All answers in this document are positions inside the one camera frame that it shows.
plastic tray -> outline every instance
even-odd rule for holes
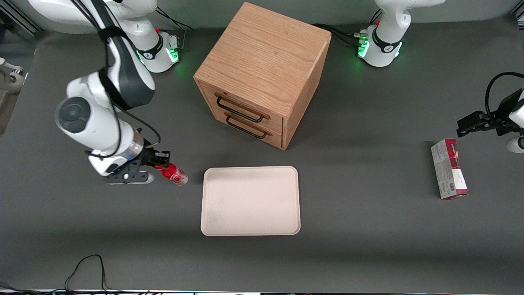
[[[208,169],[200,229],[206,236],[298,233],[297,170],[291,166]]]

black metal handle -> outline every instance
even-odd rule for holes
[[[244,119],[246,119],[246,120],[249,120],[249,121],[254,122],[254,123],[260,123],[260,122],[262,122],[262,119],[264,118],[264,115],[260,115],[260,118],[258,118],[258,119],[251,118],[251,117],[248,116],[248,115],[244,115],[244,114],[242,114],[242,113],[240,113],[240,112],[238,112],[238,111],[233,110],[233,109],[230,108],[230,107],[227,107],[227,106],[225,106],[225,105],[223,105],[223,104],[220,104],[220,101],[221,101],[221,100],[222,100],[222,97],[221,97],[221,96],[218,96],[218,98],[216,99],[216,104],[218,104],[219,107],[221,107],[222,109],[224,109],[224,110],[226,110],[226,111],[229,111],[229,112],[231,112],[231,113],[233,113],[233,114],[235,114],[235,115],[237,115],[237,116],[239,116],[239,117],[242,117],[242,118],[244,118]]]
[[[233,127],[233,128],[236,128],[236,129],[238,129],[238,130],[240,130],[240,131],[242,131],[242,132],[245,132],[245,133],[247,133],[247,134],[249,134],[249,135],[251,135],[251,136],[253,136],[253,137],[255,137],[255,138],[258,138],[258,139],[264,139],[264,138],[266,138],[267,132],[264,132],[263,135],[256,135],[256,134],[254,134],[254,133],[252,133],[252,132],[250,132],[250,131],[245,130],[244,128],[242,128],[242,127],[240,127],[240,126],[238,126],[238,125],[235,125],[235,124],[229,122],[229,119],[230,119],[230,118],[231,118],[231,116],[227,116],[227,118],[226,118],[226,123],[227,123],[229,126],[231,126],[231,127]]]

box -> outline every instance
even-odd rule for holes
[[[245,2],[193,78],[218,121],[285,150],[330,41],[326,30]]]
[[[469,192],[459,166],[456,139],[442,140],[431,147],[431,154],[439,182],[440,198],[454,199],[467,195]]]

dark gray tabletop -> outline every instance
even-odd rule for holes
[[[524,292],[523,155],[509,153],[495,132],[460,139],[471,194],[442,201],[430,154],[434,142],[456,137],[458,119],[482,109],[494,75],[523,70],[514,17],[414,24],[382,69],[333,40],[285,152],[215,121],[201,97],[192,75],[220,32],[188,32],[180,64],[154,74],[155,97],[132,111],[158,129],[161,148],[190,176],[182,187],[160,177],[102,182],[53,114],[67,83],[103,64],[103,47],[93,35],[42,37],[0,141],[2,281],[58,288],[82,257],[98,253],[113,288]],[[493,107],[522,83],[497,82]],[[299,171],[301,231],[201,234],[204,171],[265,165]],[[99,275],[89,261],[72,287],[99,288]]]

red bottle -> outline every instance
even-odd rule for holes
[[[160,170],[165,178],[171,180],[176,185],[184,185],[188,182],[189,178],[185,172],[171,163],[169,163],[167,168],[164,168],[161,165],[156,165],[155,168]]]

